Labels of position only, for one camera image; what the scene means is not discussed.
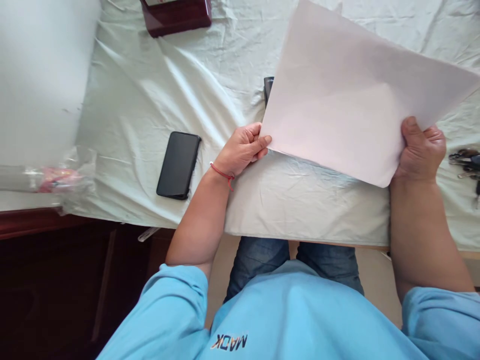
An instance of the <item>forearm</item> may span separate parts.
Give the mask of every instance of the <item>forearm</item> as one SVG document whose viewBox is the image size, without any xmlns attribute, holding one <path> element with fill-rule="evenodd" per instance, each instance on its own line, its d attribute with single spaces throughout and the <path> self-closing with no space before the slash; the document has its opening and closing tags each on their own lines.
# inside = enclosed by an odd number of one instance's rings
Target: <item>forearm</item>
<svg viewBox="0 0 480 360">
<path fill-rule="evenodd" d="M 229 192 L 227 179 L 208 169 L 175 231 L 166 255 L 167 265 L 194 265 L 210 277 L 224 231 Z"/>
<path fill-rule="evenodd" d="M 394 179 L 390 197 L 391 259 L 400 301 L 413 287 L 474 291 L 437 184 Z"/>
</svg>

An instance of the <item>jeans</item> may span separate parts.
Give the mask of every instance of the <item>jeans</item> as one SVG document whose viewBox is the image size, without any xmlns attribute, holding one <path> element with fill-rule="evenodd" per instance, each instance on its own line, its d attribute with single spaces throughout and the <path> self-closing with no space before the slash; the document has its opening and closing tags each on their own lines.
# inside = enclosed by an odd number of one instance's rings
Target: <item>jeans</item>
<svg viewBox="0 0 480 360">
<path fill-rule="evenodd" d="M 322 278 L 364 294 L 354 247 L 301 242 L 296 258 Z M 287 260 L 290 260 L 287 240 L 242 236 L 223 302 L 226 303 L 237 295 L 255 276 L 271 273 Z"/>
</svg>

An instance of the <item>person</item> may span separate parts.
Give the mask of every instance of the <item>person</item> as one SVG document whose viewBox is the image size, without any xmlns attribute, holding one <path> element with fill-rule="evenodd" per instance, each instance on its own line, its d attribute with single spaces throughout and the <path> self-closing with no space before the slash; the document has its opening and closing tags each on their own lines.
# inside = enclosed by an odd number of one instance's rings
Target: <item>person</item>
<svg viewBox="0 0 480 360">
<path fill-rule="evenodd" d="M 267 155 L 260 123 L 240 127 L 213 166 L 238 176 Z M 171 241 L 99 359 L 480 359 L 480 296 L 450 235 L 436 174 L 445 137 L 401 126 L 390 185 L 391 260 L 403 328 L 364 296 L 355 250 L 243 237 L 225 303 L 205 329 L 208 280 L 230 189 L 211 167 Z M 262 166 L 261 161 L 253 166 Z"/>
</svg>

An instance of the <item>dark wooden furniture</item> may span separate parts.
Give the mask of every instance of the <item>dark wooden furniture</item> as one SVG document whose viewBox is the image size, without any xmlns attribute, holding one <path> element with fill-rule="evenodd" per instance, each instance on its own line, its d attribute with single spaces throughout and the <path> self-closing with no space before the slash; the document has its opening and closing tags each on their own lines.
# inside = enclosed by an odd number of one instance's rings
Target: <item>dark wooden furniture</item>
<svg viewBox="0 0 480 360">
<path fill-rule="evenodd" d="M 0 213 L 0 358 L 94 359 L 165 261 L 173 230 Z"/>
</svg>

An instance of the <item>clear plastic bag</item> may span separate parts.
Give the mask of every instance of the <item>clear plastic bag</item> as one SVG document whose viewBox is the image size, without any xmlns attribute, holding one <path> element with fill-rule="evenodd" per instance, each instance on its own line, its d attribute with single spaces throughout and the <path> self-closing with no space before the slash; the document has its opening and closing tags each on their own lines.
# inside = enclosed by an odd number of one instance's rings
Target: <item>clear plastic bag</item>
<svg viewBox="0 0 480 360">
<path fill-rule="evenodd" d="M 75 146 L 57 167 L 0 165 L 0 190 L 65 195 L 94 192 L 96 162 L 94 150 Z"/>
</svg>

